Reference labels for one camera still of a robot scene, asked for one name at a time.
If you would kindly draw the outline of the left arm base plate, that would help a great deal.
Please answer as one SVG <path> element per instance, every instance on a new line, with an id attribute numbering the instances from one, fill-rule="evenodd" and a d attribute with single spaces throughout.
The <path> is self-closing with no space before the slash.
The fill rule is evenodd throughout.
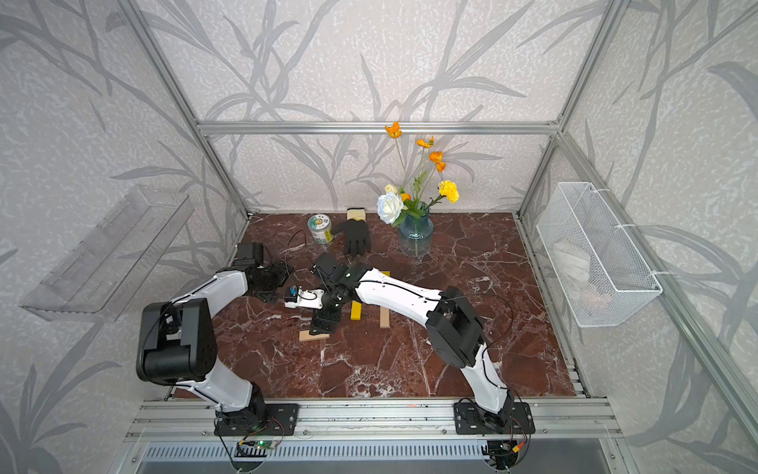
<path id="1" fill-rule="evenodd" d="M 262 414 L 251 409 L 217 412 L 215 436 L 293 436 L 300 406 L 295 403 L 266 404 Z"/>

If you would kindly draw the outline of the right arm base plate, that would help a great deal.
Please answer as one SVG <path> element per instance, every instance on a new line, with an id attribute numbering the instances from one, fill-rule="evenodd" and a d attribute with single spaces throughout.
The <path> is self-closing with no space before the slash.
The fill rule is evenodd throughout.
<path id="1" fill-rule="evenodd" d="M 524 402 L 507 402 L 498 413 L 489 412 L 469 399 L 453 404 L 458 435 L 525 435 L 536 433 L 531 407 Z"/>

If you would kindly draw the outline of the black glove on stand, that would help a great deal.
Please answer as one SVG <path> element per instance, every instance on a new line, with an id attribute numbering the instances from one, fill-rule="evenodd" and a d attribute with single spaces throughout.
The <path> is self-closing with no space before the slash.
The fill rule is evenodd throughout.
<path id="1" fill-rule="evenodd" d="M 363 207 L 347 210 L 347 219 L 333 226 L 333 235 L 343 234 L 343 254 L 356 257 L 371 250 L 371 237 Z"/>

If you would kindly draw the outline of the wooden block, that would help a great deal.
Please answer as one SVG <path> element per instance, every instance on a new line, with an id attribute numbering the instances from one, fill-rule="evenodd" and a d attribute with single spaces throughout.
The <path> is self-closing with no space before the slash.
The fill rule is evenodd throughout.
<path id="1" fill-rule="evenodd" d="M 301 343 L 315 342 L 325 339 L 329 339 L 330 334 L 311 334 L 309 331 L 300 331 L 298 334 L 298 341 Z"/>
<path id="2" fill-rule="evenodd" d="M 391 327 L 391 321 L 390 321 L 390 309 L 386 307 L 380 308 L 380 327 L 382 329 L 389 329 Z"/>

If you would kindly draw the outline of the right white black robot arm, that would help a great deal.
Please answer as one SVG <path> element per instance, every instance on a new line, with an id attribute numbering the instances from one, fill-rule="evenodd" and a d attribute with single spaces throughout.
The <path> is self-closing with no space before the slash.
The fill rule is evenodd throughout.
<path id="1" fill-rule="evenodd" d="M 343 307 L 358 302 L 400 314 L 426 328 L 436 355 L 462 371 L 483 412 L 503 418 L 513 405 L 508 387 L 497 376 L 488 354 L 483 323 L 459 288 L 421 288 L 364 263 L 350 267 L 321 255 L 311 273 L 321 280 L 321 306 L 313 311 L 310 333 L 337 332 Z"/>

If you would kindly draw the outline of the glass vase with flowers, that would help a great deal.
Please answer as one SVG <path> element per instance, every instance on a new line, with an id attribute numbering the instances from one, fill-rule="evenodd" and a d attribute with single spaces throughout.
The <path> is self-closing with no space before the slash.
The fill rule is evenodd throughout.
<path id="1" fill-rule="evenodd" d="M 385 223 L 399 229 L 401 251 L 422 258 L 432 250 L 433 223 L 430 210 L 442 201 L 457 203 L 457 184 L 444 178 L 445 154 L 436 150 L 435 138 L 420 138 L 422 162 L 413 172 L 408 186 L 388 184 L 377 199 L 377 215 Z"/>

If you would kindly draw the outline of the aluminium front rail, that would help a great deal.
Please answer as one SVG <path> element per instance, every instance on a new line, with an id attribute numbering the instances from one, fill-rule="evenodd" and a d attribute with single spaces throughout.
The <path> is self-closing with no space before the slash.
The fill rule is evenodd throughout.
<path id="1" fill-rule="evenodd" d="M 621 438 L 604 398 L 525 398 L 536 433 L 548 438 Z M 292 440 L 449 440 L 456 436 L 451 398 L 296 399 Z M 126 442 L 210 440 L 215 414 L 199 400 L 145 402 L 126 431 Z"/>

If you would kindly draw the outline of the white cloth in basket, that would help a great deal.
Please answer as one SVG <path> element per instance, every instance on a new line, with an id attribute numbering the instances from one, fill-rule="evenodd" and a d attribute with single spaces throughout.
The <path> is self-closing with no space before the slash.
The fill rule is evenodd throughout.
<path id="1" fill-rule="evenodd" d="M 612 297 L 590 254 L 568 239 L 554 243 L 551 250 L 556 274 L 572 307 L 592 317 L 605 312 Z"/>

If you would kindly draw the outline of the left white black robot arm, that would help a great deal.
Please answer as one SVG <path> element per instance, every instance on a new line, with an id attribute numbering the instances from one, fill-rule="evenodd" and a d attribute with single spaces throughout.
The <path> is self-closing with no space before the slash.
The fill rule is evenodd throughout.
<path id="1" fill-rule="evenodd" d="M 212 319 L 241 296 L 264 300 L 287 282 L 291 268 L 228 268 L 198 288 L 142 311 L 136 373 L 156 385 L 187 390 L 216 405 L 219 412 L 262 418 L 266 403 L 260 388 L 236 375 L 218 358 Z"/>

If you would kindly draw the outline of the clear acrylic wall shelf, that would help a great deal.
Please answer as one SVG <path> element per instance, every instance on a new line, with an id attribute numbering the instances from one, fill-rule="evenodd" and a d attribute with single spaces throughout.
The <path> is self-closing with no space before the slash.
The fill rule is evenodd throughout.
<path id="1" fill-rule="evenodd" d="M 116 321 L 194 211 L 185 193 L 132 188 L 20 307 L 50 322 Z"/>

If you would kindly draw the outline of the green tin can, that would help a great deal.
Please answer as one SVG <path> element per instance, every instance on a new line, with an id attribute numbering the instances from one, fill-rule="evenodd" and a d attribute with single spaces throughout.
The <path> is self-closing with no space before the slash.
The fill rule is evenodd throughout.
<path id="1" fill-rule="evenodd" d="M 329 215 L 314 214 L 309 217 L 307 225 L 315 243 L 328 245 L 333 241 L 332 220 Z"/>

